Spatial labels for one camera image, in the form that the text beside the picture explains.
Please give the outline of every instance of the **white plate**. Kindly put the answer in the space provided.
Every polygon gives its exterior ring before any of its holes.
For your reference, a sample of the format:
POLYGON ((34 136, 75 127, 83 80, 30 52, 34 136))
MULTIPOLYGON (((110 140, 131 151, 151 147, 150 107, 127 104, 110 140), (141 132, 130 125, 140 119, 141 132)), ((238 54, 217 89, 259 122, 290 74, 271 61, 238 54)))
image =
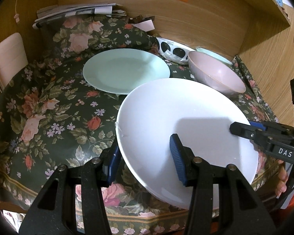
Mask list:
MULTIPOLYGON (((122 156, 136 179, 155 197, 188 209, 191 187, 179 181, 169 149, 171 134, 210 164, 235 164, 251 183, 258 153, 253 144, 230 133, 233 122, 249 124, 228 98, 184 79, 155 80, 134 89, 118 112, 116 135, 122 156)), ((213 207, 219 206, 214 187, 213 207)))
POLYGON ((127 95, 146 82, 170 77, 170 69, 158 56, 146 51, 120 48, 101 52, 83 68, 85 80, 101 91, 127 95))

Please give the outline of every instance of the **black clamp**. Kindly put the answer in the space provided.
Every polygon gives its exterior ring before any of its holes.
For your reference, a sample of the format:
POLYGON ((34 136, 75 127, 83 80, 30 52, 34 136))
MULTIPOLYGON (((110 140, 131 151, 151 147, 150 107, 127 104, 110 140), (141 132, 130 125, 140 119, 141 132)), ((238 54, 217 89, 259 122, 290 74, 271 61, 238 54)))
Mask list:
POLYGON ((220 208, 218 231, 213 234, 267 235, 275 231, 263 203, 235 165, 222 168, 195 157, 177 134, 170 138, 170 150, 179 180, 194 187, 185 235, 210 234, 213 184, 219 185, 220 208))
POLYGON ((77 231, 75 217, 75 185, 80 184, 85 233, 111 235, 101 187, 109 187, 115 180, 120 160, 121 152, 115 138, 99 158, 83 166, 69 169, 60 165, 28 210, 19 234, 82 235, 77 231))
POLYGON ((289 194, 294 191, 294 128, 270 121, 250 121, 250 124, 234 122, 230 126, 230 132, 233 135, 253 140, 266 155, 293 165, 286 182, 287 190, 276 200, 272 209, 275 210, 280 208, 289 194))

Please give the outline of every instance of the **human hand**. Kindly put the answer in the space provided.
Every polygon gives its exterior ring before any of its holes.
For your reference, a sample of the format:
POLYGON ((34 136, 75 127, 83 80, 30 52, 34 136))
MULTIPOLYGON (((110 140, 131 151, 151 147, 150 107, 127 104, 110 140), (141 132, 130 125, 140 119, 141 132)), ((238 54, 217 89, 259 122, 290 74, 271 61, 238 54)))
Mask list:
POLYGON ((276 195, 280 196, 281 193, 284 193, 286 191, 286 182, 289 178, 285 168, 281 166, 279 173, 278 173, 278 178, 280 179, 277 188, 276 188, 276 195))

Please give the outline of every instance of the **pink rose print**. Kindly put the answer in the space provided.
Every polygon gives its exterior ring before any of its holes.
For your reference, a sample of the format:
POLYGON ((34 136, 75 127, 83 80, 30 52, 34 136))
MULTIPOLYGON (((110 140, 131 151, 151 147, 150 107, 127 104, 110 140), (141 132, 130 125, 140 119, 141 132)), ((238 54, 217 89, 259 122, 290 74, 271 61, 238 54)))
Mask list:
POLYGON ((257 166, 256 174, 258 174, 259 171, 264 168, 266 161, 267 161, 266 155, 262 152, 258 152, 258 166, 257 166))
POLYGON ((247 95, 247 94, 245 94, 245 97, 246 97, 248 100, 251 99, 251 97, 250 97, 249 95, 247 95))
POLYGON ((93 117, 87 122, 87 126, 90 130, 97 130, 100 126, 101 119, 99 117, 93 117))
POLYGON ((143 228, 143 229, 140 230, 140 233, 143 234, 143 235, 146 235, 146 234, 150 233, 150 230, 148 230, 146 228, 143 228))
POLYGON ((92 23, 88 25, 88 32, 89 33, 92 33, 93 31, 100 32, 102 30, 101 28, 102 26, 103 24, 100 21, 97 21, 97 22, 93 21, 92 23))
POLYGON ((249 106, 251 107, 251 109, 253 110, 253 113, 257 115, 258 119, 261 121, 265 120, 265 115, 264 113, 262 113, 258 107, 255 107, 254 105, 252 105, 251 103, 249 104, 249 106))
POLYGON ((170 230, 171 230, 171 231, 175 231, 175 230, 177 230, 178 228, 179 228, 179 225, 175 223, 175 224, 171 225, 170 230))
POLYGON ((21 140, 29 142, 32 138, 34 138, 34 135, 38 132, 39 121, 45 117, 45 115, 34 115, 27 119, 21 135, 21 140))
POLYGON ((82 201, 82 185, 77 184, 77 185, 75 186, 75 193, 76 193, 76 195, 77 195, 77 200, 78 200, 79 202, 81 202, 81 201, 82 201))
POLYGON ((126 25, 124 26, 124 28, 125 28, 125 29, 128 29, 128 30, 131 30, 131 29, 133 28, 133 25, 131 25, 131 24, 126 24, 126 25))
POLYGON ((111 233, 112 234, 117 234, 119 232, 119 229, 118 228, 110 227, 110 229, 111 229, 111 233))
POLYGON ((103 194, 103 202, 105 206, 118 206, 120 200, 116 198, 117 195, 124 193, 123 186, 119 183, 112 183, 108 188, 101 188, 103 194))
POLYGON ((99 91, 89 91, 86 96, 87 97, 95 97, 99 94, 99 91))
POLYGON ((126 228, 124 230, 124 233, 127 234, 127 235, 132 235, 132 234, 134 234, 134 232, 135 232, 135 230, 132 229, 132 228, 126 228))
POLYGON ((57 99, 55 99, 55 98, 46 101, 46 102, 43 104, 43 106, 42 106, 42 108, 41 108, 41 111, 42 111, 43 113, 45 113, 46 110, 53 110, 53 109, 55 108, 55 105, 56 105, 58 102, 60 102, 60 101, 57 100, 57 99))
POLYGON ((29 155, 29 154, 27 154, 27 156, 25 157, 25 165, 27 167, 27 170, 30 170, 32 168, 33 159, 31 157, 31 155, 29 155))
POLYGON ((140 212, 140 216, 141 217, 155 217, 156 215, 153 212, 146 212, 146 213, 140 212))
POLYGON ((156 44, 153 44, 151 49, 148 51, 149 53, 152 53, 154 55, 158 55, 159 54, 159 51, 158 51, 158 47, 156 44))
POLYGON ((67 20, 64 21, 63 25, 66 28, 72 29, 77 24, 77 17, 69 17, 67 20))
POLYGON ((251 87, 255 87, 256 86, 256 82, 254 80, 249 80, 248 81, 251 87))
POLYGON ((28 206, 30 206, 31 205, 30 200, 29 199, 25 199, 25 204, 28 205, 28 206))
POLYGON ((162 227, 162 226, 159 226, 159 225, 157 225, 157 226, 154 228, 154 231, 155 231, 156 233, 162 233, 162 232, 164 232, 164 230, 165 230, 165 228, 162 227))
POLYGON ((91 39, 91 35, 84 33, 72 33, 70 34, 69 42, 71 42, 70 50, 76 53, 80 53, 88 48, 88 39, 91 39))
POLYGON ((39 101, 38 91, 31 93, 29 96, 24 96, 25 103, 22 105, 23 113, 27 118, 30 118, 33 115, 33 110, 39 101))

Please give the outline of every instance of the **black and white polka dot bowl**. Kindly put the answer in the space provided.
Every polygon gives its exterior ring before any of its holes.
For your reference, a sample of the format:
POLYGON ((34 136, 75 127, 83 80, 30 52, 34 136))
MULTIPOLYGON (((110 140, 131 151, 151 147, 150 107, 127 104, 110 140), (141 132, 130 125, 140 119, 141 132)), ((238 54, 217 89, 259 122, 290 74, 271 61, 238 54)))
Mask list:
POLYGON ((160 37, 157 37, 157 46, 161 56, 182 65, 188 64, 188 53, 190 51, 195 51, 181 43, 160 37))

